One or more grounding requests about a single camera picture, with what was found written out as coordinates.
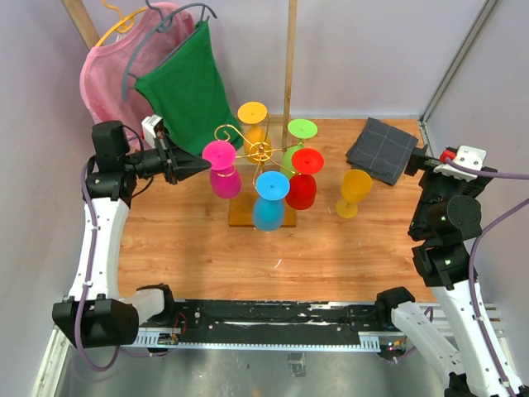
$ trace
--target wooden base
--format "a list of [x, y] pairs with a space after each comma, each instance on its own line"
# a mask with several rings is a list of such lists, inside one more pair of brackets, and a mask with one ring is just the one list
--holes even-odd
[[[228, 225], [230, 227], [255, 227], [251, 219], [254, 204], [259, 195], [257, 192], [242, 192], [230, 200]], [[281, 227], [296, 227], [296, 210], [285, 204], [286, 212]]]

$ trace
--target white wall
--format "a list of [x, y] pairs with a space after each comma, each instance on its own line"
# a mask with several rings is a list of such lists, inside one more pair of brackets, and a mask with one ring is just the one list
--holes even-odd
[[[487, 165], [529, 171], [529, 2], [502, 2], [435, 111], [429, 127], [439, 154], [466, 144], [488, 151]], [[525, 182], [494, 180], [479, 197], [486, 225], [529, 197]], [[517, 369], [529, 384], [527, 234], [529, 208], [484, 239], [478, 272], [485, 298], [501, 313]]]
[[[178, 1], [184, 5], [190, 1]], [[293, 115], [418, 116], [484, 0], [300, 0]], [[288, 0], [209, 0], [214, 50], [231, 104], [283, 112]], [[85, 1], [100, 34], [117, 14]], [[132, 12], [145, 2], [113, 0]]]
[[79, 260], [86, 50], [58, 1], [10, 2], [0, 35], [0, 395], [26, 396]]

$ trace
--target metal floor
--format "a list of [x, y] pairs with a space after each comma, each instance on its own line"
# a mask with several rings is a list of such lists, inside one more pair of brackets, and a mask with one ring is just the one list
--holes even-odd
[[[100, 364], [111, 351], [94, 349]], [[89, 370], [69, 349], [56, 397], [442, 397], [436, 374], [416, 352], [389, 365], [375, 353], [308, 352], [294, 377], [287, 352], [181, 350], [166, 358], [120, 355], [107, 373]]]

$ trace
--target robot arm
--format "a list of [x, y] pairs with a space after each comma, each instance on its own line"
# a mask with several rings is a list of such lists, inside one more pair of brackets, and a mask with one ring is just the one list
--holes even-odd
[[[488, 330], [494, 350], [509, 379], [504, 384], [488, 352], [478, 319], [474, 315], [470, 282], [475, 284], [479, 305], [483, 305], [479, 282], [469, 281], [469, 254], [464, 241], [481, 234], [481, 207], [474, 199], [490, 178], [476, 177], [443, 164], [416, 149], [406, 173], [424, 170], [423, 188], [408, 234], [415, 241], [424, 240], [413, 248], [413, 262], [419, 275], [436, 296], [459, 351], [426, 320], [412, 295], [403, 287], [377, 296], [379, 321], [406, 334], [417, 350], [434, 367], [443, 385], [445, 396], [509, 396], [507, 387], [516, 395], [529, 395], [520, 378], [508, 365], [486, 313], [480, 319]], [[455, 153], [465, 168], [481, 170], [486, 152], [461, 146]], [[484, 170], [496, 170], [484, 167]]]
[[[139, 326], [148, 319], [165, 325], [174, 318], [174, 300], [167, 285], [138, 289], [127, 299], [120, 299], [117, 266], [122, 232], [136, 188], [136, 178], [148, 179], [163, 174], [170, 184], [209, 168], [209, 163], [179, 149], [164, 134], [161, 117], [148, 117], [144, 134], [154, 149], [128, 155], [130, 150], [123, 124], [102, 122], [93, 127], [94, 156], [98, 171], [89, 166], [86, 185], [89, 202], [97, 214], [96, 224], [88, 203], [84, 205], [85, 227], [79, 267], [68, 296], [55, 304], [52, 318], [74, 344], [75, 317], [83, 310], [81, 335], [85, 347], [120, 346], [136, 340]], [[93, 229], [95, 250], [90, 281], [87, 279]], [[88, 295], [82, 308], [79, 301], [83, 287]]]

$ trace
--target dark gray towel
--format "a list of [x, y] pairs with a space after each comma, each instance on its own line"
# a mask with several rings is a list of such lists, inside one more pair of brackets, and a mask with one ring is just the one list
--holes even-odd
[[398, 128], [368, 118], [364, 130], [347, 151], [347, 162], [392, 186], [406, 168], [419, 140]]

